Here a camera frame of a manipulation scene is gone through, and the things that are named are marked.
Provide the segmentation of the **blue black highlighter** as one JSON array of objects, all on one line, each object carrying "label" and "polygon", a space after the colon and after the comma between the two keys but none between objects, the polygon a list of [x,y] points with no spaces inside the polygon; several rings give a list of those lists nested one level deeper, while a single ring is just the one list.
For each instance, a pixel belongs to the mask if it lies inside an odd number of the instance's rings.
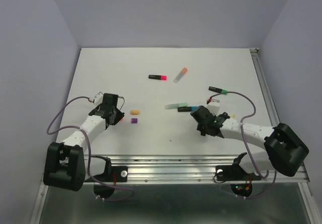
[{"label": "blue black highlighter", "polygon": [[177,109],[178,112],[192,112],[197,109],[197,106],[186,106],[186,107],[179,107]]}]

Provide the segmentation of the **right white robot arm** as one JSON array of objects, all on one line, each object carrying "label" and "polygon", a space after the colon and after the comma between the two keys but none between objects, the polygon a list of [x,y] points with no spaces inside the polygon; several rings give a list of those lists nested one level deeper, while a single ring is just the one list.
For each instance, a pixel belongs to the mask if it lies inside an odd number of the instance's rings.
[{"label": "right white robot arm", "polygon": [[[266,171],[293,177],[309,153],[308,147],[287,124],[272,127],[241,123],[227,113],[216,116],[204,106],[197,107],[190,115],[202,136],[239,140],[245,145],[247,151],[234,159],[231,166],[223,168],[223,174],[233,179]],[[262,152],[252,154],[251,144]]]}]

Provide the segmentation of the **tan pen cap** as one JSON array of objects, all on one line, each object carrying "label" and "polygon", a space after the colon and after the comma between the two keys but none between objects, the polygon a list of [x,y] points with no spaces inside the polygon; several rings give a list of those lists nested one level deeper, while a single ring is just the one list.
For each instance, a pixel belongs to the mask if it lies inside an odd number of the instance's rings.
[{"label": "tan pen cap", "polygon": [[131,110],[130,111],[130,114],[131,115],[138,115],[140,113],[140,111],[139,110]]}]

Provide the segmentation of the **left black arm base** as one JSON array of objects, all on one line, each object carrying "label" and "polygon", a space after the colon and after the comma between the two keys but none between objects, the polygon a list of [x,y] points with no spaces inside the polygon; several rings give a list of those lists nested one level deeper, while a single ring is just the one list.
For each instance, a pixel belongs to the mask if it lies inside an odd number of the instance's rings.
[{"label": "left black arm base", "polygon": [[127,166],[113,166],[108,157],[85,159],[85,181],[94,183],[95,198],[103,202],[123,201],[134,195],[134,190],[117,184],[127,181]]}]

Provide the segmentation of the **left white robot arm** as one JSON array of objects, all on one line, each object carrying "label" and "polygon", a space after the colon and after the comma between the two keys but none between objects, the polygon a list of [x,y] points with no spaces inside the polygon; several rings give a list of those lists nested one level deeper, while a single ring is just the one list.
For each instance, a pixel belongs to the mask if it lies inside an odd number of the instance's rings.
[{"label": "left white robot arm", "polygon": [[116,94],[97,93],[94,98],[79,96],[69,100],[66,106],[78,99],[86,99],[94,104],[81,126],[64,126],[55,131],[50,128],[58,116],[49,124],[46,133],[53,135],[64,129],[74,129],[62,142],[52,142],[46,154],[43,183],[47,186],[79,191],[85,180],[91,177],[91,143],[109,126],[116,125],[124,112],[118,109],[118,100],[123,97]]}]

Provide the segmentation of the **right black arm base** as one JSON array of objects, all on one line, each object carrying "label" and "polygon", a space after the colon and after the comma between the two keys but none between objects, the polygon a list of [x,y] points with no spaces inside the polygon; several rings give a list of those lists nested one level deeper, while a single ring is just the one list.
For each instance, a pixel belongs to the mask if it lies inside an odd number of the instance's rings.
[{"label": "right black arm base", "polygon": [[240,166],[240,162],[247,153],[240,154],[233,160],[232,165],[216,166],[216,172],[213,177],[214,183],[221,184],[227,181],[239,181],[239,184],[231,184],[232,192],[237,197],[249,197],[253,191],[253,181],[259,181],[262,178],[255,173],[246,173]]}]

